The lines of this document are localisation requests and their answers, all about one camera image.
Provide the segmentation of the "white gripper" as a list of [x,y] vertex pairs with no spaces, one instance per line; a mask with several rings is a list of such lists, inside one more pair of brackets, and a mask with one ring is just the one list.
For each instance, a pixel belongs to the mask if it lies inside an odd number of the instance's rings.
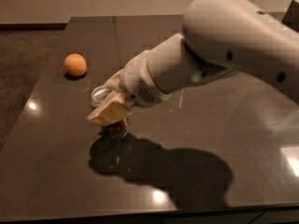
[[[121,92],[137,106],[151,107],[165,102],[170,94],[162,92],[151,77],[148,67],[149,51],[145,50],[131,59],[123,69],[111,76],[102,90]],[[121,93],[110,94],[102,104],[87,117],[101,127],[106,127],[128,118],[132,114],[130,102]]]

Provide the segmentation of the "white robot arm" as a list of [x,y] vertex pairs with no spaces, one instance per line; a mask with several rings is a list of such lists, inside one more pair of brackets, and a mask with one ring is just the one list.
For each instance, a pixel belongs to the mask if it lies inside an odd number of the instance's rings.
[[235,70],[299,99],[299,35],[248,0],[194,0],[181,30],[130,60],[93,90],[88,119],[106,127],[134,106],[151,107],[172,92],[202,86]]

